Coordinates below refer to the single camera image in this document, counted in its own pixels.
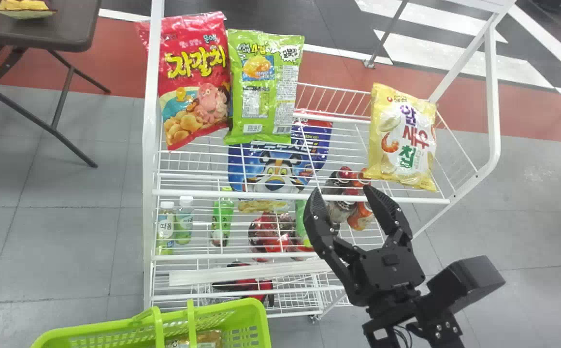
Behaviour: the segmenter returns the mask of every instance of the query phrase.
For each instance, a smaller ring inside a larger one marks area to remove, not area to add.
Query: red floor stripe
[[[113,90],[113,95],[141,98],[145,90],[145,50],[131,22],[100,18],[93,46],[64,54],[70,62]],[[32,49],[0,84],[60,90],[66,69],[48,53]],[[443,78],[426,72],[378,64],[366,69],[356,59],[304,53],[300,81],[370,90],[373,82],[427,98]],[[561,94],[500,84],[502,133],[507,136],[561,141]],[[71,90],[100,93],[76,77]],[[486,132],[484,81],[458,77],[439,101],[439,111],[454,130]]]

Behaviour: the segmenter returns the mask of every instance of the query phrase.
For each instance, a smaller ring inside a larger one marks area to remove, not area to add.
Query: green plastic basket
[[[190,348],[197,347],[197,331],[222,330],[223,348],[271,348],[270,332],[263,304],[241,299],[222,304],[161,313],[152,307],[132,317],[97,324],[50,330],[31,348],[165,348],[170,341],[186,334]]]

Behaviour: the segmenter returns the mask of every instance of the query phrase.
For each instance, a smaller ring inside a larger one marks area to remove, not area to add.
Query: barcode
[[[274,134],[289,134],[291,132],[291,126],[285,127],[274,127]]]
[[[244,133],[258,133],[263,129],[263,125],[244,125]]]

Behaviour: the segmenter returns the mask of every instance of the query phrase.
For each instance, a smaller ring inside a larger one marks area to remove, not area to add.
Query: dark table top
[[[53,0],[57,13],[16,20],[0,14],[0,44],[82,52],[91,47],[101,0]]]

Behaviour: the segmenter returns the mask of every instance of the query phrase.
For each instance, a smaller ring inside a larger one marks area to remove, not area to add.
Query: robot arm
[[[380,248],[366,251],[340,238],[318,189],[306,203],[304,226],[349,301],[367,307],[371,320],[362,326],[367,341],[373,348],[400,348],[393,328],[415,318],[407,329],[432,347],[463,347],[454,313],[503,286],[502,276],[486,256],[459,260],[429,280],[430,293],[421,295],[417,286],[426,277],[413,254],[413,234],[402,209],[370,185],[364,186],[364,194],[387,236]],[[379,330],[387,337],[375,338]]]

